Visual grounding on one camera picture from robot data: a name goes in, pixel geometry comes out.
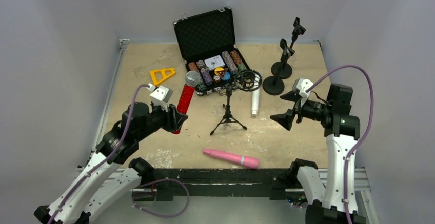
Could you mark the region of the red glitter microphone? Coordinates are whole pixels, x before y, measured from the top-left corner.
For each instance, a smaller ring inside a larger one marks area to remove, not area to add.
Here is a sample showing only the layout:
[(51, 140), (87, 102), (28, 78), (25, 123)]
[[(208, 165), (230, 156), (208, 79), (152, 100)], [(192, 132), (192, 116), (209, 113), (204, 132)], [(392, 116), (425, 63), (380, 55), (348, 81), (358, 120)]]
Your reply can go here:
[(179, 102), (176, 109), (183, 114), (187, 115), (188, 108), (190, 106), (193, 94), (196, 86), (201, 82), (201, 76), (197, 71), (189, 71), (185, 76), (185, 84), (183, 86)]

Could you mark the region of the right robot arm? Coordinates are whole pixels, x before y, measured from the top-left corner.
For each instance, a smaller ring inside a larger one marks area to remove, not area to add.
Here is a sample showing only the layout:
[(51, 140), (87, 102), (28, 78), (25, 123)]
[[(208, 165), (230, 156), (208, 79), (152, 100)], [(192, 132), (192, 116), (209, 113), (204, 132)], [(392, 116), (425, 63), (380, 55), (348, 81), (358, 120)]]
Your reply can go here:
[(292, 109), (270, 118), (286, 130), (303, 118), (320, 122), (324, 128), (328, 151), (326, 183), (312, 161), (296, 159), (290, 166), (290, 177), (303, 187), (307, 207), (306, 223), (366, 223), (359, 214), (355, 196), (355, 151), (352, 148), (360, 139), (360, 119), (350, 115), (352, 87), (331, 84), (327, 99), (322, 102), (309, 100), (313, 83), (300, 79), (292, 90), (280, 98), (294, 102)]

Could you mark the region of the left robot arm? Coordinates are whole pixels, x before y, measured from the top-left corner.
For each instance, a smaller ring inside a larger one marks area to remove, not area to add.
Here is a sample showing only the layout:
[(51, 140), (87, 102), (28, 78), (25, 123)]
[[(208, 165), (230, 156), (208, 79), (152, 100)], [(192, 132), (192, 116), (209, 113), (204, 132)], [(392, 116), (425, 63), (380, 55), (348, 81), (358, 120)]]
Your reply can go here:
[(103, 136), (95, 153), (71, 186), (53, 203), (39, 206), (34, 216), (40, 223), (91, 223), (120, 196), (152, 180), (153, 167), (144, 159), (133, 159), (113, 182), (105, 183), (138, 150), (139, 142), (163, 129), (176, 132), (188, 116), (175, 105), (150, 106), (132, 103), (122, 119)]

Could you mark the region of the black tripod microphone stand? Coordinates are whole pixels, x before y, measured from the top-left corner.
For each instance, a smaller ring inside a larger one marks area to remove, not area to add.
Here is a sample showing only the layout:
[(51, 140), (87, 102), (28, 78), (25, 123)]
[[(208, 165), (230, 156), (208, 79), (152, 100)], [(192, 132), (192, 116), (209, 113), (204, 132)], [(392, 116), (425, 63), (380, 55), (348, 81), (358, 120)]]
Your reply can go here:
[(225, 113), (222, 116), (221, 121), (216, 125), (216, 127), (210, 132), (210, 136), (212, 136), (216, 129), (220, 125), (224, 124), (231, 124), (236, 123), (239, 124), (242, 129), (247, 130), (247, 127), (240, 123), (236, 118), (234, 118), (233, 114), (231, 113), (231, 105), (230, 105), (230, 98), (232, 96), (233, 90), (241, 90), (244, 92), (254, 92), (260, 88), (262, 85), (262, 77), (258, 71), (247, 69), (242, 70), (238, 72), (234, 77), (233, 80), (229, 81), (228, 83), (224, 84), (225, 87), (225, 94), (227, 97), (227, 101), (225, 104), (223, 104), (223, 108), (225, 109)]

